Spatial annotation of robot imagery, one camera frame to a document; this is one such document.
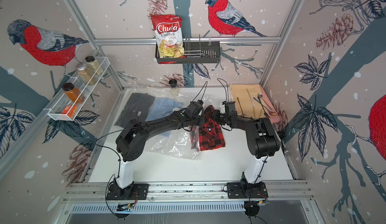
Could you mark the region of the gold chopstick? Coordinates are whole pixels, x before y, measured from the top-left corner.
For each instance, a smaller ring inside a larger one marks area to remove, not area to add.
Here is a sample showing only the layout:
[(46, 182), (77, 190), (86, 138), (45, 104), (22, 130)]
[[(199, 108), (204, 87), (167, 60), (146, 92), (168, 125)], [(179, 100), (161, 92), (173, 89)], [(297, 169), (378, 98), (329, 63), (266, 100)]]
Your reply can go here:
[(250, 95), (249, 90), (248, 90), (248, 89), (246, 89), (246, 90), (247, 90), (248, 96), (249, 96), (249, 98), (250, 98), (250, 101), (251, 101), (251, 103), (252, 103), (253, 115), (254, 115), (254, 119), (255, 119), (255, 118), (256, 118), (256, 115), (255, 115), (255, 105), (254, 105), (254, 102), (253, 102), (253, 100), (252, 100), (252, 97), (251, 97), (251, 95)]

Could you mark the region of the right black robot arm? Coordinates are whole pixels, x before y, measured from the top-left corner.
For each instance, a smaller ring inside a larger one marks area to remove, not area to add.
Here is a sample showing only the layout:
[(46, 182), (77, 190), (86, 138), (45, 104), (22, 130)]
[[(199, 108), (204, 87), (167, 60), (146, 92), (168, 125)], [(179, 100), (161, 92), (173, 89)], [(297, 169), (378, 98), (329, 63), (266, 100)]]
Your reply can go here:
[(242, 173), (239, 189), (243, 193), (259, 190), (268, 160), (280, 149), (279, 139), (271, 121), (266, 117), (254, 119), (239, 116), (234, 101), (224, 101), (220, 110), (214, 110), (212, 119), (220, 126), (229, 126), (230, 131), (239, 129), (245, 132), (252, 158)]

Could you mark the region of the red black plaid shirt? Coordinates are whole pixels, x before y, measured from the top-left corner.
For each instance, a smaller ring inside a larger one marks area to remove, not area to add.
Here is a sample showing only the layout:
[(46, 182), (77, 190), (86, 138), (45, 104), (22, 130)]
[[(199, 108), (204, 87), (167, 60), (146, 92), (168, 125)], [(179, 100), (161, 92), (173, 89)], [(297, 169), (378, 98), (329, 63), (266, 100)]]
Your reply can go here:
[(212, 119), (214, 107), (208, 106), (205, 111), (204, 125), (193, 126), (191, 131), (191, 149), (197, 151), (208, 151), (226, 146), (222, 133), (222, 127)]

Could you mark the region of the clear plastic vacuum bag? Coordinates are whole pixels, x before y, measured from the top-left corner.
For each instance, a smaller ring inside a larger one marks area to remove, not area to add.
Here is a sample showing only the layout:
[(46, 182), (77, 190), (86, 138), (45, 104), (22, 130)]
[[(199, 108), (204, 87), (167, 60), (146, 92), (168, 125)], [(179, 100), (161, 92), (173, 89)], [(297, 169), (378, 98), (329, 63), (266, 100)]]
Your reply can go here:
[(110, 133), (98, 146), (132, 161), (144, 152), (199, 159), (204, 113), (215, 102), (211, 91), (193, 88), (143, 88), (129, 91)]

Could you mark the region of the pink tray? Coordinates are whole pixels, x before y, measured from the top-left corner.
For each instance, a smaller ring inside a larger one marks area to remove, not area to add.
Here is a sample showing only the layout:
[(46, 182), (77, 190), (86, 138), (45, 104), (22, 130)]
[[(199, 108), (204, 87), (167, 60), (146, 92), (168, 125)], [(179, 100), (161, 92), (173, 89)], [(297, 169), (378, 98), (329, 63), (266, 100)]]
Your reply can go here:
[(268, 103), (268, 105), (272, 108), (272, 112), (270, 112), (270, 111), (267, 109), (267, 107), (264, 105), (264, 102), (260, 102), (259, 97), (257, 97), (256, 99), (257, 99), (257, 100), (259, 101), (259, 103), (262, 105), (262, 108), (264, 109), (263, 111), (264, 111), (265, 115), (266, 115), (267, 117), (270, 118), (271, 123), (273, 123), (273, 124), (279, 123), (280, 117), (278, 116), (278, 113), (276, 112), (276, 110), (274, 109), (272, 103), (271, 103), (270, 100), (268, 99), (268, 96), (267, 96), (267, 94), (265, 93), (263, 87), (262, 87), (261, 85), (259, 85), (259, 84), (258, 84), (257, 86), (259, 87), (258, 94), (259, 94), (259, 93), (262, 93), (264, 100), (266, 100), (267, 103)]

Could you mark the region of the small orange box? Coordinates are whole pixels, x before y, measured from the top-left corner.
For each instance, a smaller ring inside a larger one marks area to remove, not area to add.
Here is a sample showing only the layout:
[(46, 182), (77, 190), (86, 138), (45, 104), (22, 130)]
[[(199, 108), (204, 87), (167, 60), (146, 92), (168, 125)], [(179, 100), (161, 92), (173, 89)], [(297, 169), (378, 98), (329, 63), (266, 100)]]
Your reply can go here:
[(77, 111), (77, 105), (67, 105), (63, 111), (62, 114), (68, 116), (69, 118), (73, 118)]

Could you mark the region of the spice jar on table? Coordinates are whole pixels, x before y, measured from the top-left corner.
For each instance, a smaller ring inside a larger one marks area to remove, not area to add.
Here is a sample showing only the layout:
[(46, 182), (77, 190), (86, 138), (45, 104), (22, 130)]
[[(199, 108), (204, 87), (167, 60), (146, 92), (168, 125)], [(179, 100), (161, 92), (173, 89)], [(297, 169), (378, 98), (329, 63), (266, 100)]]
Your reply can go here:
[(176, 79), (171, 79), (168, 83), (169, 83), (170, 88), (171, 88), (171, 94), (173, 96), (178, 96), (179, 95), (178, 81)]

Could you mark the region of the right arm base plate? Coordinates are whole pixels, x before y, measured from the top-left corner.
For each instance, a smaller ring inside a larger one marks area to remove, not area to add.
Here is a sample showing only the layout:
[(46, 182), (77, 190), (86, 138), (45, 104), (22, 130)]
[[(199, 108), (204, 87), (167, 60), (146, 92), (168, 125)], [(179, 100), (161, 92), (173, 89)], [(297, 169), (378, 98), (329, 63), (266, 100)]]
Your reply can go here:
[(226, 187), (229, 199), (268, 199), (267, 188), (264, 182), (247, 183), (245, 185), (242, 185), (240, 182), (228, 182)]

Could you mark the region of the light blue shirt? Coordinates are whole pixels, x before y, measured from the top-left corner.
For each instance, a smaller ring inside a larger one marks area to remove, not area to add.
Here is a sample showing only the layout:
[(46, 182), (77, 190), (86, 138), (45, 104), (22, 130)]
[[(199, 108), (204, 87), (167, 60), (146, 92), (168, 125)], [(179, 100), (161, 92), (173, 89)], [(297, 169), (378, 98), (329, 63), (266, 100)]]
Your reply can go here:
[(150, 113), (148, 114), (146, 121), (153, 121), (156, 119), (164, 118), (173, 113), (175, 108), (181, 109), (183, 107), (182, 102), (178, 102), (170, 98), (159, 97), (155, 100)]

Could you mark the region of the clear acrylic wall shelf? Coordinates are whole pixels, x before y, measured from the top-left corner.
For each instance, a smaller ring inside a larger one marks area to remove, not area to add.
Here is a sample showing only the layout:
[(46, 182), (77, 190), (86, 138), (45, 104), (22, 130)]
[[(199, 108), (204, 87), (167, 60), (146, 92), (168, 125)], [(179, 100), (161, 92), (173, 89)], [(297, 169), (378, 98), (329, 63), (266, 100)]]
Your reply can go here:
[(95, 59), (100, 64), (98, 70), (102, 72), (97, 75), (97, 71), (93, 70), (92, 76), (85, 80), (76, 73), (62, 86), (58, 100), (48, 109), (47, 115), (54, 121), (74, 121), (92, 91), (102, 80), (110, 62), (107, 57), (96, 56)]

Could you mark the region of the orange spice jar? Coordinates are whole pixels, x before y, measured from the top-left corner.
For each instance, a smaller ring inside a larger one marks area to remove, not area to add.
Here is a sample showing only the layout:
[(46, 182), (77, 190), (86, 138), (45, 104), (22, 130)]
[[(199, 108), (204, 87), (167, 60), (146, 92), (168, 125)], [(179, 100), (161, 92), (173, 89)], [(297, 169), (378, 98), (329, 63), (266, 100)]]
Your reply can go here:
[(67, 97), (75, 104), (80, 104), (84, 102), (84, 96), (81, 91), (71, 82), (65, 83), (62, 86), (64, 93)]

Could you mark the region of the silver spoon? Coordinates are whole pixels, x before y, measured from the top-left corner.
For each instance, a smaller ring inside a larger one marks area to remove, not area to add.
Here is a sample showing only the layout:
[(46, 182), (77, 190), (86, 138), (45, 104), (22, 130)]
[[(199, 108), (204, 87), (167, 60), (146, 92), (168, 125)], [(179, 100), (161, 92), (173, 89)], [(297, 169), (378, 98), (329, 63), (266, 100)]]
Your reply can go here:
[(258, 94), (258, 97), (260, 99), (260, 102), (264, 102), (264, 105), (267, 107), (267, 109), (272, 112), (272, 108), (268, 105), (267, 101), (264, 100), (262, 93)]

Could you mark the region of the red cassava chips bag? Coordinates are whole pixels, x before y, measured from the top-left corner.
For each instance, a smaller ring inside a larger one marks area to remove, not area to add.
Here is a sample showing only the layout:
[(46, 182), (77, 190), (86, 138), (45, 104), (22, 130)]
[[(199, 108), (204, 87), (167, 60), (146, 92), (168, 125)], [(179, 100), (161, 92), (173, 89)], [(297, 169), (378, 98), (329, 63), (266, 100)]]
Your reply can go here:
[(150, 18), (157, 43), (156, 58), (183, 58), (182, 18), (175, 15), (150, 15)]

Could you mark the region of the dark grey pinstripe shirt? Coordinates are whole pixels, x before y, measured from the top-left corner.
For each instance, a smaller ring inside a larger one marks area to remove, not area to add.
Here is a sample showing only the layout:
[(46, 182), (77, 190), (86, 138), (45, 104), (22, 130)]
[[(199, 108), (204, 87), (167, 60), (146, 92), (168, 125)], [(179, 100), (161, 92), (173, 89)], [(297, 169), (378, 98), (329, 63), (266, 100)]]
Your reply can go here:
[(147, 93), (131, 94), (114, 125), (125, 128), (132, 119), (144, 122), (154, 101), (155, 97)]

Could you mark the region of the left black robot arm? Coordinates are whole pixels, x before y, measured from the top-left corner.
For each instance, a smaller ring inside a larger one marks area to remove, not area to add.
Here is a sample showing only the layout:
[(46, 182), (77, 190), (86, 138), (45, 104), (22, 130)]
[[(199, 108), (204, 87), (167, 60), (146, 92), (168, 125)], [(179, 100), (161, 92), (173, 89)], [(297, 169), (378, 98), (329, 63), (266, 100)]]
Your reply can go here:
[(204, 124), (204, 102), (191, 101), (190, 104), (172, 114), (147, 122), (132, 119), (116, 138), (117, 152), (121, 158), (119, 174), (115, 185), (119, 191), (131, 191), (134, 183), (135, 160), (144, 151), (146, 141), (167, 131), (183, 129), (192, 131), (193, 127)]

